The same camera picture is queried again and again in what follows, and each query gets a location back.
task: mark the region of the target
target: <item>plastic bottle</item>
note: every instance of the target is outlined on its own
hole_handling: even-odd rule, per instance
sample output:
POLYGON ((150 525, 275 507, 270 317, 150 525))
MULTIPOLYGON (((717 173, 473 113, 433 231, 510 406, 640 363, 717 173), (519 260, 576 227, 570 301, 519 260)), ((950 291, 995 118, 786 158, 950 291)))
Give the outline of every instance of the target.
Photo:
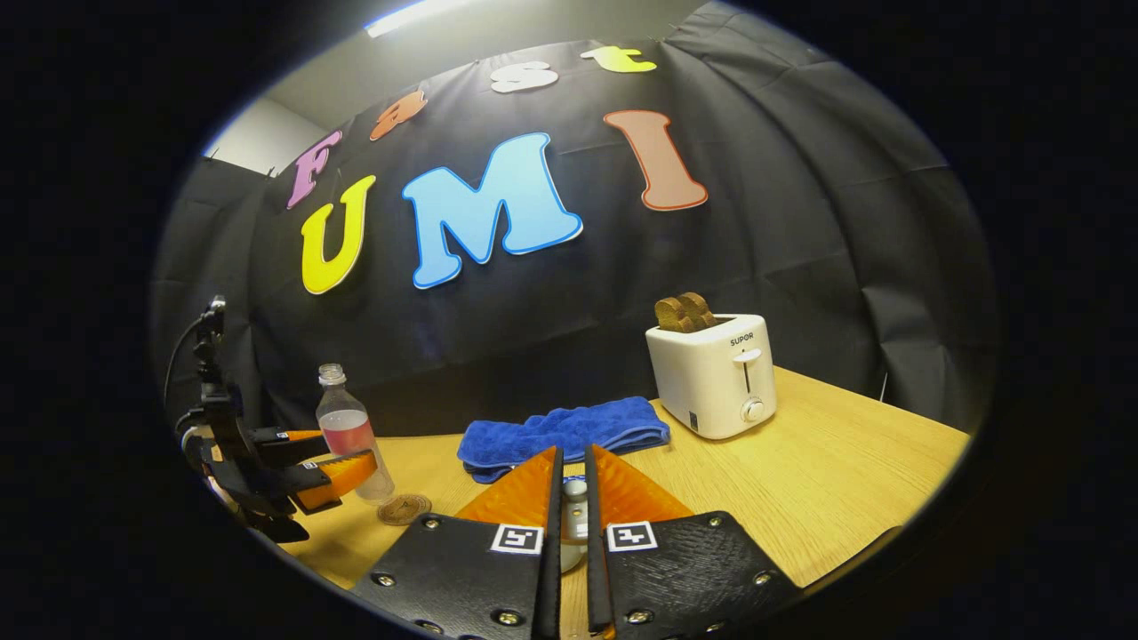
POLYGON ((328 449, 336 456, 357 453, 371 449, 376 454, 378 468, 376 473, 356 487, 356 495, 369 504, 382 504, 395 492, 391 474, 379 454, 376 435, 371 430, 371 420, 363 403, 352 396, 344 384, 348 381, 339 364, 322 364, 320 367, 320 384, 324 387, 324 397, 316 405, 316 421, 324 434, 328 449))

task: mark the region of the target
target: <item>letter m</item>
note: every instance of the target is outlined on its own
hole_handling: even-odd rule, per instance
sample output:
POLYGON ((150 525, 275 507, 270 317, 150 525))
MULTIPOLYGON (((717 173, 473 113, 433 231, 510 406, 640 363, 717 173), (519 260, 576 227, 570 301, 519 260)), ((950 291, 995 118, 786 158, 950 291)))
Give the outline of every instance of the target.
POLYGON ((412 281, 420 289, 459 276, 462 260, 447 248, 447 231, 478 264, 490 260, 498 212, 505 206, 509 227, 502 238, 506 253, 521 255, 576 238, 580 218, 566 211, 545 164, 546 133, 527 133, 502 142, 478 189, 471 189, 450 169, 415 178, 403 197, 415 207, 419 269, 412 281))

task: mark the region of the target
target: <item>wooden table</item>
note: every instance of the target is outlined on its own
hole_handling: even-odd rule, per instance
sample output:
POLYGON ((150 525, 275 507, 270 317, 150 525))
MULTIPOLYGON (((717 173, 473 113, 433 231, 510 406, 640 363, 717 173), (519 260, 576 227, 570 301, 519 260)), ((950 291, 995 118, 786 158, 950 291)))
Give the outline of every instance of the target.
MULTIPOLYGON (((622 458, 696 514, 723 509, 799 586, 905 524, 953 469, 962 432, 896 407, 775 368, 778 410, 757 428, 702 440, 653 401, 671 442, 622 458)), ((396 492, 421 493, 451 515, 487 485, 456 458, 461 434, 381 437, 396 492)), ((566 465, 566 475, 585 473, 566 465)), ((281 547, 335 584, 351 588, 403 533, 354 493, 344 506, 297 522, 312 538, 281 547)), ((585 561, 562 576, 561 635, 588 638, 585 561)))

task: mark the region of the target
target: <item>blue towel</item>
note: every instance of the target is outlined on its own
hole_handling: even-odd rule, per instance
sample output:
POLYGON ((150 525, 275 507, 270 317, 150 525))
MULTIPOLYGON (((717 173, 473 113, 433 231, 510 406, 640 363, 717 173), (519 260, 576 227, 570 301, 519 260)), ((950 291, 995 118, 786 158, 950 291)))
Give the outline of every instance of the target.
POLYGON ((459 444, 459 459, 476 482, 490 484, 554 445, 561 448, 568 465, 583 461, 589 444, 620 454, 667 444, 670 435, 649 401, 634 396, 596 407, 554 409, 523 425, 475 420, 459 444))

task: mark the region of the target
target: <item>white toaster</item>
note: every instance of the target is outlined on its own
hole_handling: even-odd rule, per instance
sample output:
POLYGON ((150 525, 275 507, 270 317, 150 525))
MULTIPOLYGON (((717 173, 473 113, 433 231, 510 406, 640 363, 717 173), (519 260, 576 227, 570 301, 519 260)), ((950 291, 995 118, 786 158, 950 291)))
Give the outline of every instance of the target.
POLYGON ((644 336, 660 401, 696 434, 720 440, 774 415, 774 361, 761 315, 716 314, 715 327, 644 336))

